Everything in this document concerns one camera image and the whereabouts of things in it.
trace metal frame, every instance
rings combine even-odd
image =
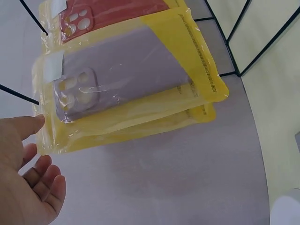
[[[24,6],[24,8],[26,9],[26,11],[29,13],[29,15],[32,17],[32,19],[35,21],[35,23],[39,26],[39,28],[46,34],[48,35],[47,31],[43,28],[43,26],[41,25],[41,23],[38,21],[38,19],[34,16],[34,14],[32,13],[32,11],[28,8],[28,6],[26,5],[26,3],[24,2],[24,0],[19,0],[21,2],[21,4]],[[225,73],[225,74],[220,74],[220,76],[228,76],[228,75],[233,75],[236,74],[238,77],[241,77],[243,75],[245,75],[247,73],[247,71],[264,55],[264,53],[266,53],[267,50],[269,50],[273,44],[282,36],[282,34],[290,27],[290,25],[295,21],[295,19],[299,16],[300,14],[300,6],[298,7],[298,9],[295,11],[295,13],[289,18],[289,20],[283,25],[283,27],[276,33],[276,35],[270,40],[270,42],[258,53],[258,55],[249,63],[249,65],[242,71],[239,71],[239,67],[235,61],[234,55],[231,51],[230,48],[230,41],[233,38],[236,30],[238,29],[240,22],[242,21],[245,13],[247,12],[252,0],[247,0],[245,3],[245,6],[243,7],[240,16],[238,17],[238,20],[236,21],[232,31],[230,32],[230,35],[228,38],[225,37],[225,34],[220,26],[220,23],[218,21],[218,19],[216,18],[216,15],[214,14],[213,10],[210,7],[210,4],[208,2],[208,0],[204,0],[206,6],[208,7],[211,17],[206,17],[206,18],[201,18],[201,19],[195,19],[195,22],[199,22],[199,21],[207,21],[207,20],[214,20],[217,24],[217,27],[221,33],[221,36],[223,38],[224,44],[228,50],[229,56],[232,60],[232,64],[234,67],[234,71],[230,72],[230,73]],[[17,91],[14,91],[12,89],[9,89],[3,85],[0,85],[0,90],[3,90],[9,94],[12,94],[16,97],[19,97],[23,100],[26,100],[28,102],[34,103],[36,105],[39,105],[38,101],[27,97],[25,95],[22,95],[20,93],[18,93]]]

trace purple phone case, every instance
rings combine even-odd
[[[60,82],[82,73],[87,74],[86,82],[60,90]],[[143,27],[65,55],[62,77],[54,81],[56,111],[60,120],[70,122],[190,81],[153,31]],[[77,95],[86,90],[92,96],[83,104]],[[66,95],[73,95],[75,102],[64,110],[61,98]]]

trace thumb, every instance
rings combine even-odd
[[[4,120],[6,123],[11,124],[16,129],[22,141],[28,138],[30,135],[36,134],[45,123],[45,118],[43,115],[38,115],[36,117],[15,117]]]

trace phone case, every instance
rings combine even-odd
[[[65,85],[70,79],[73,85]],[[61,121],[70,122],[189,82],[145,26],[65,55],[62,77],[54,81],[56,111]]]
[[[67,0],[60,14],[63,43],[92,30],[168,10],[163,0]]]

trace red phone case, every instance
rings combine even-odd
[[[60,14],[61,39],[65,43],[111,24],[168,9],[163,0],[67,0],[67,9]]]

